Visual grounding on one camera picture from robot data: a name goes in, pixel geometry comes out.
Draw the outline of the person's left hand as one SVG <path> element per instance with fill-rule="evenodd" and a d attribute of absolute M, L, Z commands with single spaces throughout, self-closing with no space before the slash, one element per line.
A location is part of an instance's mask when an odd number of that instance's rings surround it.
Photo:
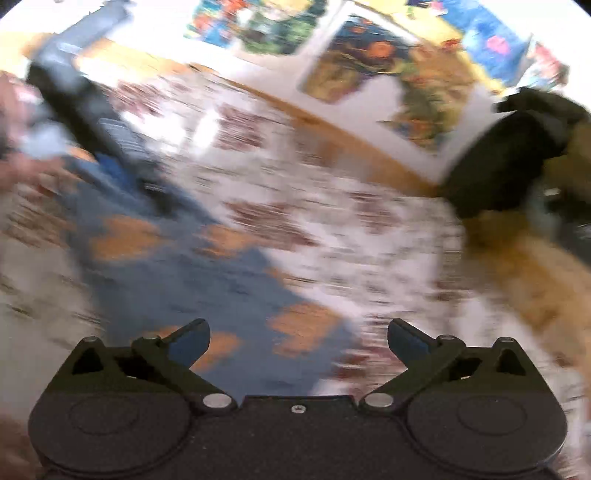
<path fill-rule="evenodd" d="M 6 72 L 1 72 L 1 192 L 18 184 L 35 184 L 42 175 L 57 175 L 62 159 L 33 159 L 20 149 L 27 129 L 26 105 L 20 99 L 19 88 Z"/>

